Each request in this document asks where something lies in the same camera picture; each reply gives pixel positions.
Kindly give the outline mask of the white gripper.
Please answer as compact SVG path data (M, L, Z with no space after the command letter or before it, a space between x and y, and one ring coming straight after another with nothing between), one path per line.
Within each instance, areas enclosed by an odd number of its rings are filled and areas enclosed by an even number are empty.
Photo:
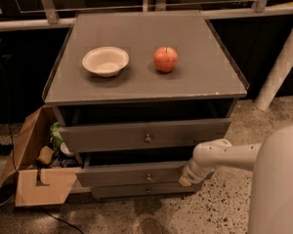
M193 158L189 159L183 167L183 172L179 178L179 184L190 187L192 183L199 183L214 172L213 167L203 167L198 165Z

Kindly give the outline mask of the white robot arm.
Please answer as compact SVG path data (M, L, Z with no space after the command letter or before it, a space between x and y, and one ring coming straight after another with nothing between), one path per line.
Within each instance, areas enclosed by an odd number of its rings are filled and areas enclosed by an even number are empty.
M180 183L198 185L221 167L253 173L247 234L293 234L293 125L260 143L233 146L217 139L196 145Z

